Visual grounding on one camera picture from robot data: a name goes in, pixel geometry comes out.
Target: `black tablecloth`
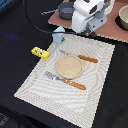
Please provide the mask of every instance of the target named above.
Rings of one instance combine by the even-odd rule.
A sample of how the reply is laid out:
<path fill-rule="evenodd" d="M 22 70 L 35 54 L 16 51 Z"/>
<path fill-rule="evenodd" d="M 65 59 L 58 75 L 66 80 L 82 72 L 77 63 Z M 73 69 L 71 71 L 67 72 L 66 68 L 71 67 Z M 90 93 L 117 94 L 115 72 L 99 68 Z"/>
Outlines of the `black tablecloth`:
<path fill-rule="evenodd" d="M 41 13 L 57 9 L 61 2 L 27 0 L 27 11 L 31 21 L 41 29 L 54 31 L 57 26 L 49 25 L 47 22 L 52 13 L 45 16 Z M 101 37 L 88 38 L 115 45 L 92 128 L 127 128 L 128 44 Z M 14 97 L 14 93 L 40 59 L 31 54 L 31 49 L 37 46 L 47 50 L 51 43 L 51 34 L 42 33 L 28 23 L 22 0 L 15 0 L 0 12 L 0 105 L 30 116 L 52 128 L 78 128 Z"/>

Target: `silver fork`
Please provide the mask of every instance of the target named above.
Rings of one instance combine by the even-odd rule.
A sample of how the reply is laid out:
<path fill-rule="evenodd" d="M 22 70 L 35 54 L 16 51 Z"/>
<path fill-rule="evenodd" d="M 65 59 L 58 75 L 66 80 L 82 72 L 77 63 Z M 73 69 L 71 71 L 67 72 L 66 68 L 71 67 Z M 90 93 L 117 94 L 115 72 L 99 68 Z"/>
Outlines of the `silver fork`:
<path fill-rule="evenodd" d="M 82 90 L 85 90 L 86 89 L 86 87 L 84 85 L 78 84 L 78 83 L 73 82 L 73 81 L 70 81 L 68 79 L 60 79 L 58 76 L 53 75 L 52 73 L 50 73 L 48 71 L 45 72 L 45 75 L 48 76 L 52 80 L 61 80 L 64 83 L 69 84 L 69 85 L 72 85 L 72 86 L 77 87 L 79 89 L 82 89 Z"/>

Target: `knife handle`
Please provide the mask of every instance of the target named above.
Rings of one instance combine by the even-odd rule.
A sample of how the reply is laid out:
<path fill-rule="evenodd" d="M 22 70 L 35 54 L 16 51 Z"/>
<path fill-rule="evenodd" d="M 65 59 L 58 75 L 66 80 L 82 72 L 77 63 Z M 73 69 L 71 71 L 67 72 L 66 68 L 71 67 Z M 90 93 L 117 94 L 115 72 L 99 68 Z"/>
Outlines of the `knife handle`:
<path fill-rule="evenodd" d="M 87 61 L 90 61 L 90 62 L 94 62 L 94 63 L 97 63 L 98 62 L 98 60 L 97 59 L 94 59 L 94 58 L 90 58 L 90 57 L 86 57 L 86 56 L 82 56 L 82 55 L 79 55 L 78 57 L 80 59 L 87 60 Z"/>
<path fill-rule="evenodd" d="M 64 79 L 64 83 L 72 85 L 72 86 L 77 87 L 77 88 L 82 89 L 82 90 L 86 89 L 86 87 L 84 85 L 75 83 L 75 82 L 67 80 L 67 79 Z"/>

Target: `round wooden plate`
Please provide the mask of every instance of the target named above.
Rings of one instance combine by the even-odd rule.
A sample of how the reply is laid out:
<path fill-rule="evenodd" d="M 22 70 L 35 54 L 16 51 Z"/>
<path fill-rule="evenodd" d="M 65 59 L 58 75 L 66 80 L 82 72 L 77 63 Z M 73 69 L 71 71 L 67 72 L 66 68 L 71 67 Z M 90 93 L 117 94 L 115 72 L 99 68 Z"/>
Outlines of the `round wooden plate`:
<path fill-rule="evenodd" d="M 67 55 L 57 62 L 56 69 L 62 77 L 74 79 L 83 73 L 84 64 L 79 57 Z"/>

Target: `butter knife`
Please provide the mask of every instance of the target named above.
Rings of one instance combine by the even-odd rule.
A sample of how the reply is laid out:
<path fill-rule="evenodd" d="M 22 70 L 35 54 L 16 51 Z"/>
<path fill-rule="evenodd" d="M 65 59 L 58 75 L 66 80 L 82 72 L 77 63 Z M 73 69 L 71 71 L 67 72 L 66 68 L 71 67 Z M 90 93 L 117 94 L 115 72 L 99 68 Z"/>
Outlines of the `butter knife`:
<path fill-rule="evenodd" d="M 86 57 L 86 56 L 83 56 L 83 55 L 76 55 L 76 54 L 69 53 L 69 52 L 66 52 L 66 51 L 63 51 L 63 50 L 59 50 L 59 51 L 62 52 L 63 54 L 65 54 L 65 55 L 75 55 L 75 56 L 78 56 L 80 59 L 83 59 L 83 60 L 87 60 L 87 61 L 94 62 L 94 63 L 98 62 L 98 60 L 94 59 L 94 58 Z"/>

